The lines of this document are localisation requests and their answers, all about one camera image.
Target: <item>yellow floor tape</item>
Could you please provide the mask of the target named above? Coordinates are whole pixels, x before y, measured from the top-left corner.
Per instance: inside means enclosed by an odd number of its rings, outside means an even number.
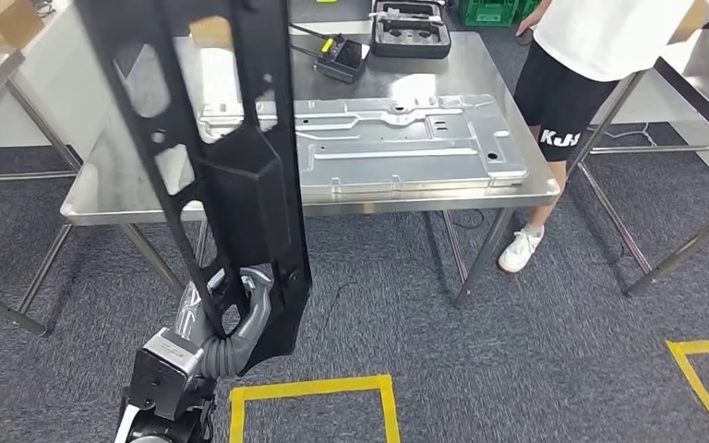
[[[698,341],[680,341],[673,342],[667,341],[667,347],[675,358],[680,372],[689,381],[691,389],[700,398],[700,401],[705,406],[705,409],[709,413],[709,393],[708,390],[703,386],[702,381],[697,376],[694,368],[691,367],[689,363],[688,355],[694,355],[699,353],[709,353],[709,340],[698,340]]]
[[[331,378],[327,380],[280,383],[276,385],[246,386],[230,391],[231,413],[230,443],[243,443],[243,428],[246,422],[246,401],[281,399],[304,395],[332,394],[359,390],[378,390],[384,415],[386,443],[400,443],[398,414],[392,392],[392,377],[377,375],[369,377]]]

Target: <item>table leg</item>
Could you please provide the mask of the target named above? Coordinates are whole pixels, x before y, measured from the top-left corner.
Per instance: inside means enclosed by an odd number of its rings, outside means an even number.
[[[156,252],[156,249],[153,248],[153,245],[150,244],[138,227],[131,223],[121,224],[119,226],[121,227],[121,231],[123,231],[134,246],[137,247],[142,256],[148,260],[148,263],[150,263],[167,284],[170,285],[170,289],[172,289],[174,293],[182,295],[184,291],[183,284],[181,284],[170,267],[167,266],[167,263],[159,256],[159,253]]]
[[[0,302],[0,316],[8,318],[12,323],[26,329],[36,335],[43,335],[47,328],[36,321],[30,319],[25,314],[21,314],[15,309],[10,308]]]
[[[578,163],[578,167],[580,168],[580,172],[583,173],[583,177],[588,180],[588,184],[591,185],[591,188],[594,190],[594,197],[599,200],[599,204],[601,204],[605,209],[605,212],[610,218],[610,221],[613,223],[613,226],[616,227],[616,231],[619,232],[621,240],[624,242],[626,247],[629,248],[629,252],[631,252],[631,255],[635,260],[637,260],[637,264],[640,265],[640,268],[643,269],[643,273],[647,274],[651,271],[651,264],[648,263],[648,259],[645,258],[643,251],[641,251],[640,247],[637,246],[637,242],[634,241],[634,237],[631,236],[631,233],[626,228],[626,223],[624,223],[621,219],[616,209],[613,208],[613,205],[610,203],[610,199],[605,195],[605,191],[602,189],[602,186],[599,185],[599,182],[596,181],[594,175],[588,170],[588,166],[586,166],[584,162],[580,162]]]
[[[58,234],[55,236],[55,240],[53,240],[53,244],[50,246],[50,250],[48,250],[47,254],[45,254],[44,260],[42,260],[42,264],[40,265],[39,270],[37,270],[36,274],[34,275],[34,279],[31,281],[29,289],[26,291],[26,294],[23,295],[23,299],[20,301],[18,312],[20,312],[21,314],[29,312],[31,304],[34,302],[34,298],[36,297],[40,286],[42,286],[44,278],[47,276],[47,272],[50,270],[50,267],[53,265],[53,262],[55,262],[55,258],[58,257],[58,253],[61,252],[61,247],[64,245],[64,242],[66,241],[66,238],[69,236],[69,232],[71,231],[71,224],[64,224],[63,226],[61,226],[61,230],[58,231]]]
[[[677,251],[673,252],[669,256],[665,257],[661,263],[659,263],[654,270],[648,272],[644,277],[639,279],[634,283],[629,289],[627,289],[627,295],[636,295],[641,291],[644,291],[651,283],[655,282],[656,279],[662,275],[670,272],[675,267],[677,267],[680,262],[686,259],[691,254],[694,254],[697,249],[700,248],[709,239],[709,223],[706,224],[700,232],[696,233],[692,238],[690,238],[683,246],[678,248]]]
[[[8,90],[10,94],[12,94],[12,97],[14,97],[15,100],[20,103],[20,107],[23,108],[23,111],[25,111],[26,114],[29,115],[29,118],[34,123],[34,125],[36,125],[40,131],[42,131],[42,134],[45,136],[45,138],[47,138],[47,141],[50,142],[51,146],[53,146],[53,148],[58,151],[58,154],[64,158],[64,160],[66,161],[66,163],[69,164],[72,170],[74,170],[75,172],[79,171],[81,163],[78,158],[78,155],[74,151],[72,151],[66,145],[66,143],[64,143],[64,141],[58,136],[58,134],[55,133],[55,131],[53,131],[53,128],[50,126],[47,120],[42,117],[42,114],[39,112],[39,110],[36,109],[36,106],[34,106],[30,98],[12,80],[12,78],[6,81],[5,86],[6,90]]]
[[[472,266],[471,272],[469,272],[468,278],[466,278],[466,281],[463,283],[463,287],[458,292],[458,296],[455,297],[455,307],[461,307],[466,298],[471,295],[475,280],[482,274],[490,262],[490,258],[493,256],[493,252],[499,244],[499,239],[507,229],[507,224],[510,222],[514,212],[514,208],[502,208],[499,210],[499,215],[493,221],[493,224],[490,225],[487,238],[477,253],[475,263]]]
[[[205,242],[208,240],[208,219],[199,223],[199,237],[197,238],[197,263],[205,263]]]
[[[605,132],[610,127],[610,124],[613,123],[613,119],[616,117],[616,114],[619,113],[621,107],[627,101],[627,99],[629,99],[629,96],[637,87],[637,84],[640,83],[640,79],[643,78],[644,75],[645,71],[640,71],[632,74],[630,77],[623,80],[626,82],[626,84],[622,88],[620,88],[620,90],[614,92],[616,94],[616,98],[610,104],[610,107],[607,109],[607,112],[605,113],[605,118],[602,119],[602,123],[600,123],[599,126],[596,127],[594,133],[588,138],[588,140],[578,152],[577,157],[575,157],[575,159],[567,166],[567,180],[569,180],[570,175],[572,175],[572,173],[574,172],[575,166],[585,160],[585,157],[588,156],[589,152],[591,152],[591,149],[593,149],[594,146],[596,146],[596,143],[599,142],[599,139],[605,135]]]
[[[461,244],[458,242],[458,233],[455,231],[455,224],[452,223],[452,218],[448,211],[443,210],[441,216],[444,218],[444,226],[447,228],[447,236],[450,239],[452,256],[455,258],[455,266],[458,268],[458,275],[461,276],[461,284],[464,284],[466,283],[466,277],[468,277],[469,272],[466,270],[466,264],[463,262]]]

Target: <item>black shorts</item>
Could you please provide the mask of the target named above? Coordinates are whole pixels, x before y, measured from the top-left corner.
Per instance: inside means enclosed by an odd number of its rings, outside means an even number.
[[[515,88],[526,124],[540,126],[539,149],[548,162],[571,156],[580,135],[618,85],[594,81],[562,65],[536,42],[531,45]]]

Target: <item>green crate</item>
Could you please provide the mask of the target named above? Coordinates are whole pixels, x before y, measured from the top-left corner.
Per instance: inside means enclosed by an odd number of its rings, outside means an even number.
[[[538,5],[539,0],[520,0],[520,3],[518,3],[518,10],[515,13],[515,21],[520,22],[524,18],[528,17],[529,14],[534,12]]]
[[[461,0],[458,13],[464,26],[509,26],[518,0]]]

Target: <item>white t-shirt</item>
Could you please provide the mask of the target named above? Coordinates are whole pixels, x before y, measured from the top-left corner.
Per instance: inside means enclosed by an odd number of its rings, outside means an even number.
[[[596,81],[654,65],[693,0],[552,0],[534,38],[550,56]]]

